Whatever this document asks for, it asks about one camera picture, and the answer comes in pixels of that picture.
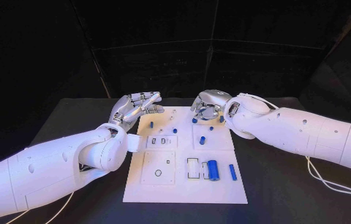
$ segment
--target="blue battery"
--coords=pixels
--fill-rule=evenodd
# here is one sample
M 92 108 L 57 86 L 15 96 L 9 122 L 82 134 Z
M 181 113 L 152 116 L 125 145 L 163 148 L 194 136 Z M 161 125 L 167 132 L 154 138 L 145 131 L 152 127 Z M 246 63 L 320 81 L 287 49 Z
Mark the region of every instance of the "blue battery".
M 207 166 L 209 180 L 217 181 L 219 180 L 219 173 L 217 173 L 216 161 L 215 160 L 207 161 L 206 166 Z
M 236 174 L 235 174 L 235 170 L 233 170 L 233 165 L 229 164 L 228 168 L 229 168 L 229 173 L 230 173 L 232 181 L 235 181 L 236 180 Z
M 202 145 L 202 144 L 204 144 L 204 136 L 200 136 L 200 139 L 199 139 L 199 144 Z

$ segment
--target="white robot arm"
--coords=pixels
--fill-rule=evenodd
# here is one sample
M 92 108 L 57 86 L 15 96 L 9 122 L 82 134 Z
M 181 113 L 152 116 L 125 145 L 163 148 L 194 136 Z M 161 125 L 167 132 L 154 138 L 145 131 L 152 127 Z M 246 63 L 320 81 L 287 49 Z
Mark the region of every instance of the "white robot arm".
M 278 149 L 351 168 L 351 124 L 290 108 L 274 109 L 252 95 L 199 93 L 190 110 L 194 117 L 213 119 L 222 111 L 225 126 L 245 139 L 256 138 Z
M 118 169 L 141 141 L 125 131 L 138 116 L 163 112 L 152 105 L 160 100 L 158 92 L 124 96 L 95 130 L 37 144 L 0 162 L 0 216 L 48 204 Z

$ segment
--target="black table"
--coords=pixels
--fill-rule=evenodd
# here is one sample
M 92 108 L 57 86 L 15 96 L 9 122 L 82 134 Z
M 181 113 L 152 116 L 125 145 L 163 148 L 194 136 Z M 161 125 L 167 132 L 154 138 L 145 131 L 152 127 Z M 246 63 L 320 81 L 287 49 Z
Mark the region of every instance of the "black table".
M 163 106 L 190 106 L 167 98 Z M 280 107 L 303 109 L 295 98 L 271 98 Z M 31 145 L 92 130 L 106 122 L 116 99 L 61 99 Z M 137 132 L 137 123 L 128 133 Z M 351 195 L 329 190 L 307 173 L 306 159 L 230 133 L 248 204 L 122 203 L 131 153 L 119 169 L 93 180 L 50 223 L 351 223 Z M 351 169 L 313 159 L 326 180 L 351 186 Z M 14 222 L 44 223 L 66 197 L 30 210 Z M 0 218 L 0 223 L 18 214 Z

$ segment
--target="white platform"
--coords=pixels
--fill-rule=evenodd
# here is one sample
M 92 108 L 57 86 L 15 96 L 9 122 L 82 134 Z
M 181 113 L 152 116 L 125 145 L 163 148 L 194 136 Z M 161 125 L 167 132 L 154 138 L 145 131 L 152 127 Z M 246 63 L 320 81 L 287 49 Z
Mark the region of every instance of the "white platform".
M 132 153 L 122 202 L 246 204 L 229 131 L 219 118 L 193 124 L 189 108 L 164 107 L 164 113 L 139 118 L 137 134 L 142 143 L 139 152 Z M 206 137 L 203 145 L 200 136 Z M 187 179 L 187 158 L 199 160 L 197 179 Z M 209 160 L 216 161 L 219 181 L 203 179 L 202 163 Z M 229 164 L 236 181 L 230 179 Z

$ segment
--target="dark background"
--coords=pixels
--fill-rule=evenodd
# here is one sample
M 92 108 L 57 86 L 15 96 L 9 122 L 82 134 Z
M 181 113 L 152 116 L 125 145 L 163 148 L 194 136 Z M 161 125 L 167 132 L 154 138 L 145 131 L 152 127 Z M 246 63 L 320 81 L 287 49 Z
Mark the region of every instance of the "dark background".
M 0 11 L 0 159 L 64 97 L 217 89 L 351 119 L 351 0 L 0 0 Z

